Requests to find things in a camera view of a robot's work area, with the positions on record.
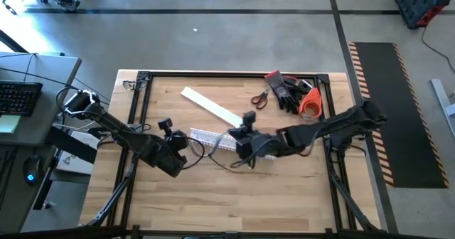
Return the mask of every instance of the keyboard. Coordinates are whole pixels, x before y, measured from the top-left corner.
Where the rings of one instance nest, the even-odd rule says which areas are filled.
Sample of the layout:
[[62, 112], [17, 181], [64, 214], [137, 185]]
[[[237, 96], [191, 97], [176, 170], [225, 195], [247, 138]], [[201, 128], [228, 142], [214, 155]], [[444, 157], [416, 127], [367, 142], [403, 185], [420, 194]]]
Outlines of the keyboard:
[[0, 80], [0, 115], [31, 116], [42, 87], [41, 83]]

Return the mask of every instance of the gray desk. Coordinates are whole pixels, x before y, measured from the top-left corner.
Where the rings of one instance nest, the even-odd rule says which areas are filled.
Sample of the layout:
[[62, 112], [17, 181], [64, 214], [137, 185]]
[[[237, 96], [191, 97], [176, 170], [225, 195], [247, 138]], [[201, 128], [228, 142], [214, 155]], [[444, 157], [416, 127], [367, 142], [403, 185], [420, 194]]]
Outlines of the gray desk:
[[[17, 53], [0, 53], [0, 56], [14, 54]], [[0, 68], [25, 72], [29, 59], [29, 55], [0, 58]], [[80, 63], [79, 58], [36, 55], [32, 57], [28, 72], [71, 84]], [[23, 74], [0, 70], [0, 79], [2, 80], [23, 80], [23, 77]], [[23, 161], [32, 154], [39, 154], [43, 157], [44, 167], [47, 167], [55, 153], [55, 147], [43, 146], [43, 144], [55, 116], [59, 112], [55, 105], [55, 95], [63, 85], [30, 75], [27, 76], [26, 80], [43, 83], [42, 95], [37, 102], [33, 115], [22, 117], [14, 134], [0, 134], [0, 154], [8, 149], [13, 149], [14, 145], [22, 145], [18, 148], [3, 207], [0, 211], [0, 233], [20, 231], [39, 190], [39, 186], [30, 187], [23, 180]]]
[[[14, 54], [0, 53], [0, 56]], [[0, 58], [0, 68], [26, 72], [30, 57], [30, 55], [20, 55]], [[28, 72], [70, 85], [76, 76], [80, 63], [80, 58], [35, 55], [31, 58]], [[23, 74], [0, 70], [1, 80], [22, 81], [23, 78]], [[27, 75], [26, 81], [42, 83], [41, 96], [36, 103], [32, 116], [22, 117], [13, 134], [0, 134], [0, 144], [20, 144], [32, 147], [43, 145], [50, 126], [60, 111], [55, 104], [55, 95], [64, 85], [31, 75]]]

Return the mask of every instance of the orange and black hazard stripe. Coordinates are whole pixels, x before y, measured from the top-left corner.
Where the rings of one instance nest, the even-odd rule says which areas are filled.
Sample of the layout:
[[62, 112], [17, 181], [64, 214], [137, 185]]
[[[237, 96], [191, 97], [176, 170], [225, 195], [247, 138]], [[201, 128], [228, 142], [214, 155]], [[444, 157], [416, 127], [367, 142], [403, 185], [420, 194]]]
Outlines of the orange and black hazard stripe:
[[415, 97], [415, 91], [414, 91], [414, 88], [412, 87], [412, 84], [410, 82], [409, 75], [407, 74], [405, 63], [403, 62], [403, 59], [402, 59], [402, 57], [400, 55], [400, 52], [398, 51], [397, 45], [393, 43], [393, 47], [395, 48], [395, 53], [397, 54], [398, 61], [400, 62], [400, 67], [401, 67], [401, 69], [403, 71], [403, 75], [405, 76], [407, 85], [409, 87], [409, 91], [411, 92], [412, 99], [414, 100], [414, 103], [415, 103], [415, 107], [417, 108], [417, 111], [419, 113], [420, 119], [421, 119], [422, 124], [423, 124], [423, 126], [425, 128], [425, 132], [427, 133], [428, 141], [429, 141], [430, 145], [432, 146], [433, 154], [436, 157], [436, 162], [438, 163], [439, 170], [441, 172], [442, 177], [444, 178], [444, 185], [449, 187], [449, 180], [447, 179], [447, 175], [446, 175], [446, 172], [444, 171], [444, 167], [442, 166], [441, 159], [439, 158], [438, 151], [436, 149], [436, 145], [434, 144], [432, 136], [431, 136], [431, 134], [429, 132], [428, 125], [425, 122], [424, 116], [422, 114], [422, 110], [420, 109], [420, 106], [419, 106], [419, 103], [417, 101], [417, 98]]
[[[349, 51], [353, 61], [354, 71], [357, 77], [357, 82], [362, 98], [370, 99], [370, 91], [368, 90], [368, 84], [365, 79], [365, 75], [363, 74], [362, 63], [360, 61], [360, 57], [358, 56], [357, 48], [355, 47], [354, 43], [349, 43]], [[387, 159], [387, 154], [385, 151], [384, 142], [382, 141], [380, 129], [373, 131], [373, 141], [375, 143], [376, 152], [378, 153], [379, 164], [384, 181], [387, 185], [393, 186], [392, 170], [390, 169], [389, 161]]]

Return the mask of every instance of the scissors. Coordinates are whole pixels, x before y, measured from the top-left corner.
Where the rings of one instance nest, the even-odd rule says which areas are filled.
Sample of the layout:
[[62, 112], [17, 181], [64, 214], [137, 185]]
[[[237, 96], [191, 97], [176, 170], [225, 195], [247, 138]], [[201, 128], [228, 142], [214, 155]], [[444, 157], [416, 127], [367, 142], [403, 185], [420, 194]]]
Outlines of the scissors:
[[258, 96], [254, 96], [251, 98], [251, 103], [256, 105], [257, 110], [261, 110], [264, 108], [268, 101], [267, 101], [267, 96], [269, 94], [270, 87], [268, 87], [263, 93], [261, 93]]

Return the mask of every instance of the glove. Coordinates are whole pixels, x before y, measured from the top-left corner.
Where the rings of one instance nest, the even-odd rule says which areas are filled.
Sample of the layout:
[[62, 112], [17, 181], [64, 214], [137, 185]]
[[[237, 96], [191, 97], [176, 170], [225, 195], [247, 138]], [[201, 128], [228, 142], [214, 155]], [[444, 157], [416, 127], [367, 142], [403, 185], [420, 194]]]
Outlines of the glove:
[[266, 75], [265, 80], [272, 88], [275, 96], [277, 96], [279, 108], [281, 110], [286, 108], [286, 112], [292, 112], [297, 115], [299, 113], [297, 110], [299, 101], [296, 99], [295, 94], [290, 92], [289, 86], [284, 82], [282, 74], [278, 70], [275, 70]]
[[293, 78], [290, 76], [283, 76], [283, 81], [286, 83], [286, 86], [289, 88], [291, 94], [295, 96], [297, 100], [301, 100], [303, 95], [307, 95], [310, 92], [311, 88], [303, 83], [301, 80], [297, 78]]

